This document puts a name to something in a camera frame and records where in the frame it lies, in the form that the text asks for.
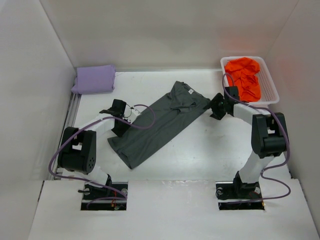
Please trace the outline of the grey t-shirt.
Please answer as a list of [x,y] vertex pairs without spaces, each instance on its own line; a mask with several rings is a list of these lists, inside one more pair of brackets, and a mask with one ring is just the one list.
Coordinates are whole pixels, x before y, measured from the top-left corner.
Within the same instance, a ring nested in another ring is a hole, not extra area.
[[210,99],[193,90],[188,84],[176,81],[166,93],[150,108],[144,110],[133,122],[148,129],[130,127],[121,137],[108,138],[113,151],[127,165],[134,169],[155,154],[206,110]]

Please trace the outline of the purple t-shirt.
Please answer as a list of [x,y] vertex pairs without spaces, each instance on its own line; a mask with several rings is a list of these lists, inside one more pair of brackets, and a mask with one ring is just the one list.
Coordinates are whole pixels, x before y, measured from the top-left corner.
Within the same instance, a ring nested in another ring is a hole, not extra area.
[[89,95],[109,93],[115,89],[116,68],[114,65],[78,67],[73,94]]

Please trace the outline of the orange t-shirt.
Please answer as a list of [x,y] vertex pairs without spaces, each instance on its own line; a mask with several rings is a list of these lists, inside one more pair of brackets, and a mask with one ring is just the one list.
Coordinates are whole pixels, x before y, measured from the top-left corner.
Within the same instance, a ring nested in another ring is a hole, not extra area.
[[257,74],[260,65],[257,61],[242,57],[230,60],[224,67],[228,84],[237,86],[239,98],[243,102],[258,102],[261,99],[261,88]]

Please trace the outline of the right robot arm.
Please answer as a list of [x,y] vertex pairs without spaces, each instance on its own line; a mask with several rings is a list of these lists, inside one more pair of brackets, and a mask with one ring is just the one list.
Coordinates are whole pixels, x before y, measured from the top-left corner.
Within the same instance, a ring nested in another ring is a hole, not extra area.
[[261,198],[259,179],[269,163],[282,153],[289,152],[289,138],[285,116],[266,107],[256,107],[240,101],[236,86],[218,93],[204,107],[212,111],[211,117],[221,120],[225,115],[243,120],[251,126],[252,152],[245,165],[235,174],[231,183],[216,183],[216,196],[220,200],[253,200]]

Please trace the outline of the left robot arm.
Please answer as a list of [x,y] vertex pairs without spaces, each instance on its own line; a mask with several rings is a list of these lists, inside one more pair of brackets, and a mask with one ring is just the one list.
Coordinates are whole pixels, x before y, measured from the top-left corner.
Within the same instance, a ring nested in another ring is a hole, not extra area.
[[112,195],[112,179],[96,164],[97,139],[109,131],[121,137],[130,127],[129,118],[125,116],[129,108],[125,101],[115,99],[109,109],[101,110],[96,118],[87,123],[89,127],[74,136],[58,154],[58,167],[98,183],[95,193],[103,200]]

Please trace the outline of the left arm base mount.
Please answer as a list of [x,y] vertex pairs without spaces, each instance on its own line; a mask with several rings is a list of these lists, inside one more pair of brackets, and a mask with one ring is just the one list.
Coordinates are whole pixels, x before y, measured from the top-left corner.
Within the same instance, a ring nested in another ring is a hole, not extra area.
[[126,211],[127,200],[125,197],[107,188],[97,187],[86,183],[81,194],[81,211]]

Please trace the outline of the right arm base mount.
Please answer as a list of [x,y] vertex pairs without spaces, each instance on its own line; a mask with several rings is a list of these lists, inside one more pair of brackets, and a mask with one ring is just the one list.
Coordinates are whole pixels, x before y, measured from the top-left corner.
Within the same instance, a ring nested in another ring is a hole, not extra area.
[[216,181],[215,186],[215,196],[221,211],[265,209],[258,182],[237,185],[232,181]]

